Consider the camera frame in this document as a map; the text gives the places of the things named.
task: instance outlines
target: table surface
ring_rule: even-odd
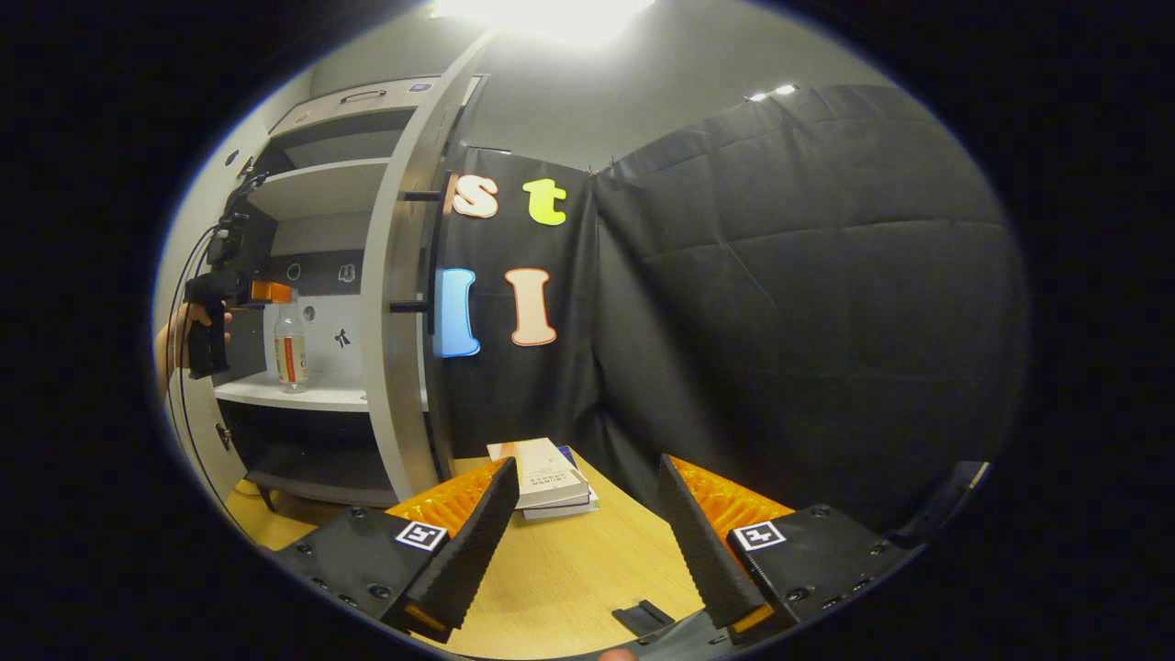
[[[437,647],[494,659],[583,654],[636,638],[617,608],[649,600],[674,620],[701,609],[669,524],[572,453],[599,510],[537,521],[515,512],[465,622]],[[458,459],[456,473],[488,463]]]

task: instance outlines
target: black curtain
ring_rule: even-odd
[[[548,436],[644,505],[660,453],[791,507],[894,526],[992,459],[1023,378],[1014,232],[959,141],[891,87],[746,102],[596,175],[469,150],[501,210],[454,215],[482,353],[445,362],[457,456]],[[523,182],[568,189],[536,223]],[[551,272],[558,339],[510,343],[517,267]]]

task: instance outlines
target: water bottle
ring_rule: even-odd
[[[302,315],[298,313],[297,290],[290,301],[277,304],[277,324],[274,325],[274,350],[277,359],[277,382],[286,387],[284,393],[304,393],[310,382],[306,365],[306,336],[302,332]]]

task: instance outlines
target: gray wall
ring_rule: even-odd
[[[418,9],[329,55],[311,95],[438,74],[481,32],[427,16]],[[478,68],[491,77],[465,119],[468,143],[579,169],[784,82],[893,85],[815,28],[733,0],[660,0],[603,48],[501,33]]]

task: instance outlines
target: white book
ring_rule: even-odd
[[[486,446],[490,461],[515,458],[518,468],[518,504],[515,510],[589,495],[588,480],[550,439],[530,439]]]
[[[557,517],[569,517],[571,514],[584,514],[588,512],[596,512],[599,510],[599,505],[596,503],[599,498],[596,497],[596,490],[589,487],[590,497],[586,504],[582,505],[564,505],[558,507],[530,507],[522,511],[522,515],[528,520],[535,519],[555,519]]]

